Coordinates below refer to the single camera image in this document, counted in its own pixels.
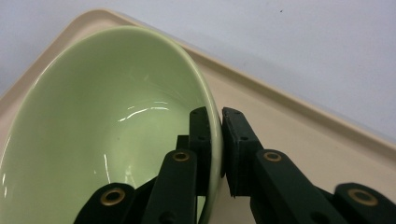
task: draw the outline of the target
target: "beige tray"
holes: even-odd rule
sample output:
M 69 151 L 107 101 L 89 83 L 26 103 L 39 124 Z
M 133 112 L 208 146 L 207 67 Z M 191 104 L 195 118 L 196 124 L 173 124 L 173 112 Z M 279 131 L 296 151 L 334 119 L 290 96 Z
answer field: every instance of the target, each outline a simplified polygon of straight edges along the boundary
M 24 95 L 53 58 L 84 36 L 125 24 L 147 26 L 98 9 L 79 16 L 66 27 L 0 99 L 0 155 Z M 178 42 L 204 73 L 219 112 L 224 106 L 242 111 L 263 146 L 288 154 L 315 185 L 333 192 L 337 184 L 357 182 L 396 202 L 395 145 Z M 212 214 L 211 223 L 254 223 L 248 198 L 231 198 L 225 180 Z

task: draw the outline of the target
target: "glossy ceramic surface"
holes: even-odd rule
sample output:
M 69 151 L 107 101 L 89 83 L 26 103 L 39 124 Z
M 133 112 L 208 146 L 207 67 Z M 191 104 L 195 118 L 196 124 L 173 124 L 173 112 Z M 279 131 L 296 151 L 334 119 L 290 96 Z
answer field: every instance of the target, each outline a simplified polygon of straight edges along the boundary
M 219 183 L 221 132 L 213 98 L 189 55 L 128 26 L 90 36 L 39 77 L 0 164 L 0 223 L 72 223 L 96 189 L 137 188 L 158 174 L 189 113 L 206 106 L 212 170 L 204 217 Z

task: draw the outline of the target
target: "green bowl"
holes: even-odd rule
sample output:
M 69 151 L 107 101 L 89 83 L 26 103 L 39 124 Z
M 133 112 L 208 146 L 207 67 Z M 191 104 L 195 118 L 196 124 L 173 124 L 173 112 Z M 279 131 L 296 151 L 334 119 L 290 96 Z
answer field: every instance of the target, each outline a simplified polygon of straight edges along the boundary
M 121 26 L 85 38 L 41 74 L 14 120 L 0 164 L 0 223 L 72 223 L 91 195 L 155 177 L 189 114 L 206 106 L 210 215 L 219 184 L 219 115 L 203 76 L 170 39 Z

